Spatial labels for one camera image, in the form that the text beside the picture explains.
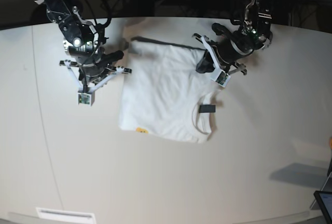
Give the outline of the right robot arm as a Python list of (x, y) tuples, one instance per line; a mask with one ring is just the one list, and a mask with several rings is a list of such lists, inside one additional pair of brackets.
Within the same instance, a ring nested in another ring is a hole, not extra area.
[(105, 30), (111, 23), (88, 21), (80, 14), (77, 0), (35, 0), (45, 5), (48, 19), (56, 23), (63, 34), (67, 59), (60, 62), (78, 86), (79, 102), (88, 104), (96, 90), (120, 74), (126, 78), (122, 93), (125, 97), (162, 93), (211, 94), (218, 90), (208, 75), (194, 69), (203, 56), (198, 48), (136, 37), (128, 49), (128, 67), (117, 65), (124, 56), (122, 50), (105, 52)]

